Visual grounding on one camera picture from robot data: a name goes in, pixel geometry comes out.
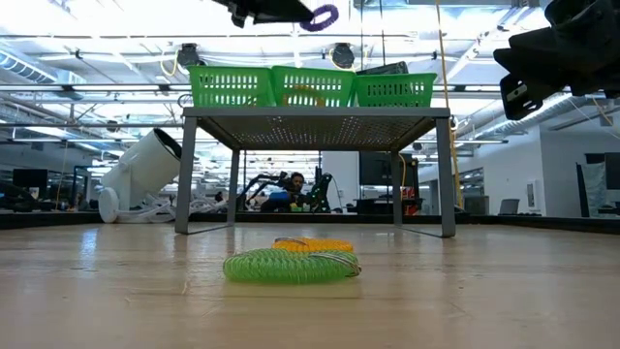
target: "purple ring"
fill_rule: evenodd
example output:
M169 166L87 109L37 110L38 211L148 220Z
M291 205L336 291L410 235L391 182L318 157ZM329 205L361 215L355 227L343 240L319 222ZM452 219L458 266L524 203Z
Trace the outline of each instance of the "purple ring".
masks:
M299 26L309 32L318 32L326 29L338 19L338 9L333 5L322 5L320 8L313 12L314 18L322 14L329 13L329 18L320 22L313 23L311 21L301 22Z

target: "white machine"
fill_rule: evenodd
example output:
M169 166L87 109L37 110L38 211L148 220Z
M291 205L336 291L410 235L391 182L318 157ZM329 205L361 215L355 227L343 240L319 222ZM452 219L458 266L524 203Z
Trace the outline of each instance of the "white machine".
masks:
M99 214L106 223L162 223L174 219L169 199L158 198L178 176L181 146L161 129L153 129L129 148L118 165L102 177ZM191 202L190 212L214 209L208 200Z

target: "green coiled spring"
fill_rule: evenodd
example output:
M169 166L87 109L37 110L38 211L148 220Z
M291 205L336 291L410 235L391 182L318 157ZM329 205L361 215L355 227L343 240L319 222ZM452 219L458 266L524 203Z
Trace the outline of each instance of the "green coiled spring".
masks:
M256 249L229 257L224 275L231 281L305 284L358 276L361 268L351 252L290 252Z

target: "rope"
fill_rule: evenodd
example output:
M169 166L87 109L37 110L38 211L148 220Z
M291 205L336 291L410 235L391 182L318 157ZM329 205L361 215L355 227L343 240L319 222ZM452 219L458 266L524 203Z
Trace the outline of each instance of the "rope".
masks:
M379 0L379 14L381 14L381 46L384 54L384 65L386 65L386 33L384 30L384 2Z
M442 16L440 10L441 0L435 0L435 9L437 10L437 22L439 24L439 47L442 52L442 74L444 75L444 98L446 99L446 108L450 108L450 99L448 98L448 80L446 70L446 52L444 51L444 33L442 31ZM454 186L456 187L456 204L463 207L463 193L461 191L461 178L458 173L458 161L456 159L456 146L454 145L455 134L449 130L449 149L452 156L452 165L454 166Z

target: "table leg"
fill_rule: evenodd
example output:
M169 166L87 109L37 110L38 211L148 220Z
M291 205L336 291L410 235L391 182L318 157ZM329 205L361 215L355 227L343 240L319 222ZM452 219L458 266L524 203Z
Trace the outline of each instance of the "table leg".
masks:
M197 125L198 120L195 117L185 117L181 167L178 176L178 199L176 201L176 217L174 222L174 231L180 234L189 234L192 170L194 168Z
M454 219L454 187L450 156L450 122L446 118L436 119L437 155L439 165L439 196L442 214L441 238L456 235Z
M239 153L240 150L232 151L231 160L231 185L229 187L229 211L226 218L228 225L234 224L234 217L236 214L236 184L239 178Z
M400 198L400 181L402 180L400 173L400 156L398 151L391 153L391 201L394 212L394 225L400 227L403 225L403 205Z

